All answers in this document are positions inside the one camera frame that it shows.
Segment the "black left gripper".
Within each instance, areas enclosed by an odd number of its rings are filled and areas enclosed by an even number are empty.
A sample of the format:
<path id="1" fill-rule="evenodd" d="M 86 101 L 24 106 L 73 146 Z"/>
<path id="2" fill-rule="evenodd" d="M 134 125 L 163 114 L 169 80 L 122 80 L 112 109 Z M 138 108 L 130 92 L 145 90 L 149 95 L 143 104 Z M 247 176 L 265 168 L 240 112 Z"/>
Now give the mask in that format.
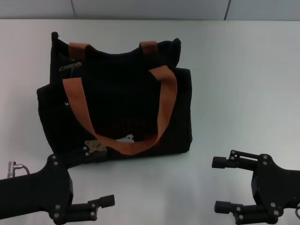
<path id="1" fill-rule="evenodd" d="M 90 152 L 84 146 L 50 155 L 45 166 L 31 173 L 0 181 L 0 218 L 45 211 L 57 225 L 66 222 L 96 221 L 98 208 L 115 205 L 114 195 L 82 204 L 72 204 L 73 185 L 68 169 L 108 160 L 106 150 Z"/>

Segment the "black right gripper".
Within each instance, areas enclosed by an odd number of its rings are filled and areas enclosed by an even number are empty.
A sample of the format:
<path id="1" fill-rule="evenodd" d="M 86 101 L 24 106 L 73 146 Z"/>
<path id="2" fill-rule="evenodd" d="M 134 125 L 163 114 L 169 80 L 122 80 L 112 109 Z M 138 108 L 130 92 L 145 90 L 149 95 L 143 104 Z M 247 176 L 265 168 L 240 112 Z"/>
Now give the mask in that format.
<path id="1" fill-rule="evenodd" d="M 214 211 L 232 213 L 235 223 L 277 222 L 284 209 L 300 207 L 300 172 L 279 167 L 270 155 L 231 150 L 229 158 L 213 157 L 212 168 L 254 169 L 251 187 L 257 205 L 215 202 Z"/>

